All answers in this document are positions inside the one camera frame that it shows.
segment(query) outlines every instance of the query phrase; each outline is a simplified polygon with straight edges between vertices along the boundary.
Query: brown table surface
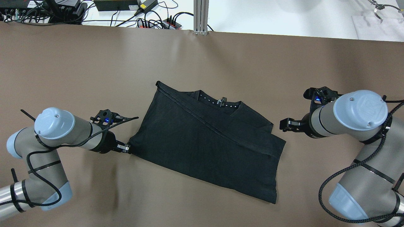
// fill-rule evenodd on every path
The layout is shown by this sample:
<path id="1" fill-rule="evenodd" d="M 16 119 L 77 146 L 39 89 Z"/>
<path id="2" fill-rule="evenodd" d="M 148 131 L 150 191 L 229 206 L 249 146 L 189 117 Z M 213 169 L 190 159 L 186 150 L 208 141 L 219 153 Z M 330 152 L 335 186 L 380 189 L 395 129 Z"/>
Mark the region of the brown table surface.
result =
<path id="1" fill-rule="evenodd" d="M 139 116 L 112 130 L 127 141 L 139 129 L 157 80 L 179 91 L 244 101 L 287 141 L 275 205 L 135 156 L 62 148 L 73 198 L 0 226 L 356 226 L 328 216 L 318 188 L 350 165 L 362 145 L 347 135 L 314 140 L 283 133 L 279 121 L 309 111 L 302 97 L 309 87 L 404 96 L 404 43 L 398 42 L 16 23 L 0 23 L 0 40 L 0 187 L 12 183 L 10 168 L 20 180 L 27 177 L 23 161 L 6 150 L 10 135 L 33 124 L 20 109 L 36 116 L 55 106 L 84 119 L 107 108 Z M 396 115 L 403 118 L 404 111 Z M 325 200 L 336 182 L 325 189 Z"/>

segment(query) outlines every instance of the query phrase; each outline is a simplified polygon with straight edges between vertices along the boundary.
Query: robotic arm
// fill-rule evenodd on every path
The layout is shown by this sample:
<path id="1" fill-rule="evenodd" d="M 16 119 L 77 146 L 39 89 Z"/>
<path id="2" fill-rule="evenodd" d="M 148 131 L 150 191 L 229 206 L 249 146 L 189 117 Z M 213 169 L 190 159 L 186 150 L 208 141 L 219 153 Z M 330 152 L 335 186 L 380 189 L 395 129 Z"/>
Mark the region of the robotic arm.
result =
<path id="1" fill-rule="evenodd" d="M 352 165 L 321 186 L 322 208 L 345 222 L 404 226 L 404 198 L 397 191 L 404 178 L 404 122 L 393 118 L 392 112 L 388 114 L 385 97 L 368 90 L 339 95 L 327 87 L 307 89 L 303 96 L 311 99 L 310 113 L 302 120 L 282 120 L 281 130 L 304 132 L 316 139 L 346 133 L 364 143 Z M 333 214 L 322 203 L 324 186 L 344 172 L 329 202 L 348 219 Z"/>
<path id="2" fill-rule="evenodd" d="M 117 141 L 108 130 L 137 118 L 125 118 L 107 109 L 88 122 L 55 107 L 32 118 L 34 126 L 21 129 L 7 141 L 9 153 L 25 160 L 29 178 L 18 182 L 12 169 L 14 184 L 0 189 L 0 221 L 35 206 L 50 210 L 67 202 L 72 190 L 56 149 L 82 147 L 98 153 L 128 153 L 129 145 Z"/>

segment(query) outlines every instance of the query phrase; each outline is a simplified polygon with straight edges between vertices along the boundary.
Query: black fabric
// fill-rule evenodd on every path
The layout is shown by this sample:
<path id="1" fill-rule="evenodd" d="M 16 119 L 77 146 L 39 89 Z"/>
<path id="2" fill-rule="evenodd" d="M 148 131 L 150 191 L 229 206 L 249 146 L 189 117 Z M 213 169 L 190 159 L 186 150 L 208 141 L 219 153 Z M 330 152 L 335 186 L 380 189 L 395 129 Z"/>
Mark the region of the black fabric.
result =
<path id="1" fill-rule="evenodd" d="M 218 186 L 276 202 L 276 169 L 285 141 L 273 124 L 239 101 L 201 90 L 179 92 L 160 81 L 130 152 Z"/>

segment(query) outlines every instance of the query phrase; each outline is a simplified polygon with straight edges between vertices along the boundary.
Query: black cable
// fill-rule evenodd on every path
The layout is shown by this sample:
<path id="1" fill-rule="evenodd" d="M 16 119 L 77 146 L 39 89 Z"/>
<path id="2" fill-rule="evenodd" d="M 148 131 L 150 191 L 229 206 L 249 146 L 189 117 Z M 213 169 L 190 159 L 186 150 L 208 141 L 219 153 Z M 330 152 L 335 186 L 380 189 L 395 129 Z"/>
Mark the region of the black cable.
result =
<path id="1" fill-rule="evenodd" d="M 109 25 L 110 27 L 112 26 L 112 20 L 114 19 L 115 14 L 117 14 L 119 12 L 119 10 L 117 10 L 111 17 L 111 24 Z"/>
<path id="2" fill-rule="evenodd" d="M 158 29 L 164 29 L 164 27 L 162 26 L 162 22 L 160 21 L 156 21 L 156 20 L 149 20 L 149 22 L 151 22 L 152 24 L 153 24 L 153 26 L 151 26 L 151 27 L 149 27 L 149 28 L 152 28 L 152 27 L 157 27 Z"/>
<path id="3" fill-rule="evenodd" d="M 388 120 L 393 116 L 393 114 L 404 105 L 404 100 L 402 100 L 402 102 L 400 104 L 398 104 L 396 107 L 394 107 L 387 115 L 386 120 L 384 121 L 384 123 L 382 124 L 382 128 L 385 129 L 387 126 L 387 122 Z M 318 190 L 318 201 L 320 203 L 321 208 L 323 208 L 323 210 L 325 212 L 327 212 L 330 216 L 332 216 L 333 218 L 339 220 L 339 221 L 343 221 L 343 222 L 347 222 L 347 223 L 365 223 L 365 222 L 371 222 L 371 221 L 377 221 L 380 219 L 386 219 L 386 218 L 392 218 L 392 217 L 404 217 L 404 214 L 384 214 L 384 215 L 380 215 L 380 216 L 376 216 L 376 217 L 372 217 L 372 218 L 368 218 L 368 219 L 360 219 L 360 220 L 351 220 L 351 219 L 345 219 L 345 218 L 341 218 L 339 216 L 337 216 L 336 214 L 332 213 L 328 208 L 325 207 L 324 203 L 323 203 L 323 199 L 322 199 L 322 193 L 323 193 L 323 189 L 325 188 L 325 186 L 332 180 L 334 179 L 336 176 L 341 175 L 351 169 L 354 169 L 358 166 L 361 166 L 365 163 L 367 163 L 368 161 L 370 161 L 372 158 L 374 158 L 383 148 L 383 145 L 386 141 L 386 135 L 383 135 L 379 145 L 377 146 L 376 150 L 366 159 L 364 159 L 363 161 L 354 164 L 352 166 L 346 167 L 345 169 L 342 169 L 336 173 L 334 173 L 333 175 L 331 175 L 329 178 L 327 178 L 320 186 L 320 189 Z"/>
<path id="4" fill-rule="evenodd" d="M 176 13 L 175 15 L 174 15 L 174 17 L 173 17 L 173 20 L 174 20 L 174 24 L 176 24 L 177 23 L 177 18 L 178 18 L 178 16 L 179 15 L 181 15 L 181 14 L 187 14 L 187 15 L 191 15 L 191 16 L 194 16 L 194 14 L 193 13 L 189 13 L 189 12 L 179 12 L 179 13 Z"/>
<path id="5" fill-rule="evenodd" d="M 123 24 L 126 23 L 126 22 L 130 22 L 130 20 L 132 20 L 133 18 L 135 18 L 135 17 L 136 17 L 137 15 L 139 15 L 141 12 L 142 12 L 142 11 L 141 11 L 141 8 L 139 8 L 131 18 L 127 19 L 126 21 L 123 21 L 122 23 L 118 24 L 116 27 L 119 27 L 119 26 L 123 25 Z"/>
<path id="6" fill-rule="evenodd" d="M 39 174 L 36 172 L 36 170 L 34 170 L 34 168 L 32 167 L 32 163 L 31 163 L 31 156 L 34 155 L 34 154 L 38 154 L 38 153 L 49 153 L 49 152 L 54 151 L 54 150 L 56 150 L 56 149 L 58 149 L 58 148 L 60 148 L 60 147 L 79 147 L 79 146 L 82 146 L 82 145 L 84 145 L 85 143 L 87 143 L 90 139 L 92 139 L 92 138 L 96 137 L 97 135 L 99 135 L 100 133 L 103 133 L 103 132 L 105 132 L 105 131 L 107 131 L 107 130 L 109 130 L 109 129 L 111 129 L 111 128 L 114 128 L 114 127 L 120 125 L 120 124 L 123 124 L 123 123 L 125 123 L 125 122 L 129 122 L 129 121 L 131 121 L 131 120 L 138 119 L 138 118 L 139 118 L 139 117 L 127 118 L 127 119 L 125 119 L 125 120 L 123 120 L 123 121 L 121 121 L 121 122 L 118 122 L 118 123 L 114 124 L 114 125 L 110 125 L 109 127 L 107 127 L 107 128 L 105 128 L 105 129 L 103 129 L 103 130 L 101 130 L 101 131 L 99 131 L 99 132 L 93 134 L 92 136 L 88 137 L 87 139 L 85 139 L 85 140 L 83 140 L 82 142 L 80 142 L 80 143 L 78 143 L 78 144 L 75 144 L 75 145 L 64 144 L 64 145 L 59 145 L 59 146 L 57 146 L 57 147 L 54 147 L 52 150 L 34 151 L 34 152 L 29 153 L 29 154 L 27 155 L 27 164 L 28 164 L 29 170 L 30 170 L 36 177 L 38 177 L 40 180 L 42 180 L 43 182 L 45 182 L 46 184 L 48 184 L 50 187 L 52 187 L 52 188 L 56 191 L 56 193 L 57 193 L 57 195 L 58 195 L 58 199 L 55 200 L 55 201 L 53 201 L 53 202 L 51 202 L 51 203 L 47 203 L 47 204 L 40 204 L 40 203 L 35 203 L 35 202 L 27 201 L 27 200 L 9 200 L 9 201 L 5 201 L 5 202 L 0 203 L 0 206 L 1 206 L 1 205 L 5 205 L 5 204 L 9 204 L 9 203 L 14 203 L 14 202 L 25 203 L 25 204 L 28 204 L 28 205 L 30 205 L 30 206 L 51 206 L 51 205 L 54 205 L 54 204 L 58 203 L 58 202 L 62 199 L 62 193 L 60 192 L 60 190 L 59 190 L 54 184 L 52 184 L 50 181 L 46 180 L 44 177 L 42 177 L 41 175 L 39 175 Z"/>
<path id="7" fill-rule="evenodd" d="M 162 27 L 163 27 L 163 26 L 164 26 L 164 25 L 163 25 L 163 20 L 161 19 L 160 15 L 159 15 L 158 13 L 156 13 L 154 10 L 150 10 L 149 12 L 153 12 L 153 13 L 155 13 L 155 14 L 158 16 L 158 18 L 160 19 L 160 24 L 161 24 Z"/>
<path id="8" fill-rule="evenodd" d="M 170 16 L 169 14 L 168 14 L 168 7 L 167 7 L 167 4 L 166 4 L 166 2 L 162 2 L 162 3 L 164 3 L 164 5 L 166 5 L 166 7 L 163 7 L 163 8 L 166 8 L 167 9 L 167 20 L 168 20 L 168 17 Z"/>
<path id="9" fill-rule="evenodd" d="M 396 7 L 396 6 L 393 6 L 393 5 L 387 5 L 387 4 L 384 4 L 383 6 L 389 6 L 389 7 L 393 7 L 393 8 L 395 8 L 396 10 L 401 11 L 401 9 L 400 9 L 400 8 L 398 8 L 398 7 Z"/>
<path id="10" fill-rule="evenodd" d="M 402 102 L 404 102 L 404 99 L 403 100 L 386 100 L 385 102 L 386 103 L 402 103 Z"/>
<path id="11" fill-rule="evenodd" d="M 208 25 L 208 27 L 214 32 L 214 30 Z"/>
<path id="12" fill-rule="evenodd" d="M 172 0 L 177 6 L 175 6 L 175 7 L 167 7 L 167 4 L 166 4 L 166 2 L 165 1 L 162 1 L 162 2 L 159 2 L 158 3 L 158 6 L 160 6 L 160 7 L 162 7 L 162 8 L 166 8 L 166 9 L 173 9 L 173 8 L 177 8 L 178 7 L 178 3 L 176 2 L 176 1 L 174 1 L 174 0 Z"/>

